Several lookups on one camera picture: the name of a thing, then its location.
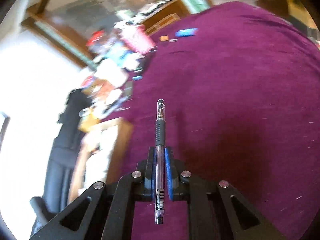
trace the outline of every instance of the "cardboard box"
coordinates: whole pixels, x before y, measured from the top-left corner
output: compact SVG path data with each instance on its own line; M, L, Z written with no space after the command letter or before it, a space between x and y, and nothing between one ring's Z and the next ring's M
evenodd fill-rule
M131 138L133 125L120 117L93 125L90 127L89 131L107 130L115 125L118 126L118 135L110 156L110 164L107 171L106 181L104 181L106 184L117 182L119 180L120 170ZM71 179L68 204L78 197L78 191L83 188L85 167L87 160L91 156L90 152L90 147L85 143L82 144Z

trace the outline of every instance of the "barcode label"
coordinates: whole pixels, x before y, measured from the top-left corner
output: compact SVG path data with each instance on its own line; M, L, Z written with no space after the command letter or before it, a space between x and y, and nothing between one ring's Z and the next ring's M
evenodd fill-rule
M157 210L164 210L164 189L157 189L156 209Z

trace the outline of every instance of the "small blue object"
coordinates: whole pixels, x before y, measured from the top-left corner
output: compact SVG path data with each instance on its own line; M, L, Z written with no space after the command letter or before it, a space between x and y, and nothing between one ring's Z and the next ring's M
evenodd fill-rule
M132 80L136 81L136 80L140 80L142 79L142 76L136 76L136 77L133 77Z
M167 187L168 187L168 195L170 200L173 198L173 189L172 189L172 174L170 169L170 158L168 149L164 149L164 159L165 159L165 167L167 170Z
M198 28L180 30L176 32L176 37L187 37L196 35Z

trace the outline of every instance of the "pink basket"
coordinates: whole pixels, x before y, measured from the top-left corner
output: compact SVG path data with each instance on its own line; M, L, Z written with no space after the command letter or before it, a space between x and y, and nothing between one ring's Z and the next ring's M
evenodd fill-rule
M122 30L122 40L134 52L147 54L156 44L144 32L144 25L129 25Z

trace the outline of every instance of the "black rubber pen grip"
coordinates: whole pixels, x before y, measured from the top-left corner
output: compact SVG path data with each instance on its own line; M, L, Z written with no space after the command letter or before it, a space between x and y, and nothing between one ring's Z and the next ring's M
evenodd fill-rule
M165 145L165 121L156 121L156 146Z

